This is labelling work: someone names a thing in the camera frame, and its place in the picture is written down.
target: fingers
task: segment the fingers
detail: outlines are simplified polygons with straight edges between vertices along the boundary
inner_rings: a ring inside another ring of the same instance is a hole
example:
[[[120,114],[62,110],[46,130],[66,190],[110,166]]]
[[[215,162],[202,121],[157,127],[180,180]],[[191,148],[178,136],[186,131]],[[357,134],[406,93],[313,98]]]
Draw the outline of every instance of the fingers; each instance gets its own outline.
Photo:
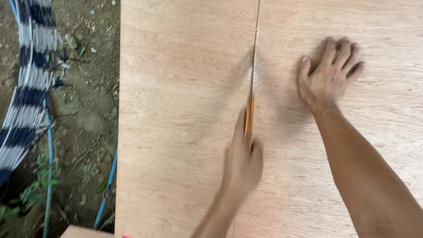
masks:
[[[332,64],[336,54],[336,41],[332,37],[327,40],[326,50],[324,52],[322,63]]]
[[[345,65],[342,68],[342,72],[346,75],[355,65],[355,62],[358,57],[358,52],[360,51],[360,48],[357,44],[352,44],[351,46],[351,55]]]
[[[245,108],[241,109],[239,112],[238,120],[236,121],[235,131],[233,133],[233,141],[242,142],[244,141],[244,132],[245,132],[245,117],[247,111]]]
[[[250,163],[258,182],[263,174],[263,144],[256,139],[253,140],[251,146]]]
[[[360,63],[360,64],[358,64],[357,67],[355,67],[355,69],[352,72],[352,74],[348,78],[346,78],[347,83],[348,84],[351,84],[356,79],[358,79],[358,77],[363,72],[363,70],[365,69],[365,67],[366,67],[366,63]]]
[[[263,167],[263,143],[257,139],[254,139],[251,145],[251,161]]]
[[[299,79],[305,81],[308,78],[310,72],[311,61],[307,56],[304,56],[299,65]]]
[[[341,69],[345,62],[351,55],[351,42],[347,38],[341,40],[341,49],[339,51],[338,58],[336,58],[335,65]]]

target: wood grain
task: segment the wood grain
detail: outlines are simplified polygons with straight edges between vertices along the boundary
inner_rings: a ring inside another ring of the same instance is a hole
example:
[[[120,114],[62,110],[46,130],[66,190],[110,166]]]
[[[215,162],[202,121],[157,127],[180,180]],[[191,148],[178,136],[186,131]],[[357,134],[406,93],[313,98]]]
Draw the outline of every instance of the wood grain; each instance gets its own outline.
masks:
[[[188,237],[246,103],[257,2],[121,7],[115,237]],[[265,167],[228,237],[356,236],[296,89],[301,58],[316,67],[328,36],[359,43],[367,62],[341,110],[423,204],[422,9],[418,0],[261,0],[254,136]]]
[[[258,5],[121,7],[115,236],[189,237],[219,188],[223,151],[246,103]]]
[[[61,238],[113,238],[113,234],[69,225]]]
[[[303,56],[322,41],[361,46],[364,75],[340,103],[423,204],[423,2],[261,0],[254,134],[265,144],[263,181],[236,216],[234,237],[356,237],[332,180],[318,128],[298,99]]]

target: blue cable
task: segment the blue cable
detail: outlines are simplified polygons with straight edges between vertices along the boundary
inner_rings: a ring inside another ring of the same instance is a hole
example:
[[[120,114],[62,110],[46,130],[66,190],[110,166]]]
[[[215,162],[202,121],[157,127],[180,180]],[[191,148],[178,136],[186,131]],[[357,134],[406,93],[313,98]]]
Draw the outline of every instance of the blue cable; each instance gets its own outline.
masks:
[[[46,99],[43,100],[43,106],[45,109],[46,114],[46,121],[47,124],[50,125],[50,115],[49,115],[49,109],[46,105]],[[44,231],[43,231],[43,238],[47,238],[47,232],[49,229],[49,220],[50,220],[50,210],[52,206],[52,184],[50,183],[50,179],[52,177],[52,168],[53,168],[53,135],[52,135],[52,129],[51,127],[47,131],[47,135],[49,137],[49,186],[47,189],[47,202],[46,202],[46,215],[44,218]]]
[[[106,200],[109,197],[111,192],[112,181],[113,181],[113,176],[115,175],[117,162],[118,162],[118,150],[116,149],[115,159],[113,160],[112,170],[110,171],[110,175],[109,175],[109,181],[107,182],[106,189],[104,190],[104,193],[103,193],[102,205],[100,206],[100,210],[99,210],[99,213],[97,214],[96,222],[94,223],[94,230],[96,230],[100,225],[100,220],[102,218],[103,210],[104,210],[104,207],[106,206]]]
[[[15,15],[15,20],[18,22],[18,12],[16,11],[15,4],[13,3],[13,0],[9,0],[10,6],[12,6],[12,12]]]

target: motion blur hand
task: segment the motion blur hand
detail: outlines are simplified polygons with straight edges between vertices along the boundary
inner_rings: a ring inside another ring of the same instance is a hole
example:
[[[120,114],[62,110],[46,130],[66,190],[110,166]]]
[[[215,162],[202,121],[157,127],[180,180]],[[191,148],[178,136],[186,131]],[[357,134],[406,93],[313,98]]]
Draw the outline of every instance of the motion blur hand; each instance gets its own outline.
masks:
[[[241,202],[258,184],[263,173],[263,146],[253,140],[251,153],[245,146],[245,109],[239,113],[231,145],[225,151],[222,192]]]
[[[356,44],[351,44],[344,38],[336,57],[336,41],[329,38],[321,63],[310,76],[311,61],[307,56],[302,59],[298,80],[299,95],[312,111],[334,105],[343,97],[348,86],[360,76],[365,63],[355,65],[358,51]]]

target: dirt ground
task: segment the dirt ground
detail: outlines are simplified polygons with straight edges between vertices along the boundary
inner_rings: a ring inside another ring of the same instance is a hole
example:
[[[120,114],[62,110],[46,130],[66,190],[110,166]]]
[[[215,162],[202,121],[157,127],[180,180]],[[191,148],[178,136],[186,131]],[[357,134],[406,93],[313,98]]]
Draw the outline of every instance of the dirt ground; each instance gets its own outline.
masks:
[[[78,49],[85,47],[81,57],[85,62],[69,62],[65,86],[54,92],[49,105],[50,117],[56,118],[52,131],[60,184],[52,197],[48,237],[59,237],[69,224],[93,227],[102,201],[102,194],[96,191],[108,179],[113,163],[118,139],[120,2],[52,0],[52,9],[63,40],[71,34]],[[14,90],[19,53],[17,26],[6,0],[0,2],[0,32],[3,123]],[[76,52],[67,48],[76,58]],[[0,189],[3,204],[17,198],[36,179],[36,159],[47,154],[47,140],[43,139]],[[112,195],[101,224],[114,213]],[[39,236],[42,224],[35,229],[39,229]],[[113,232],[114,223],[104,230]]]

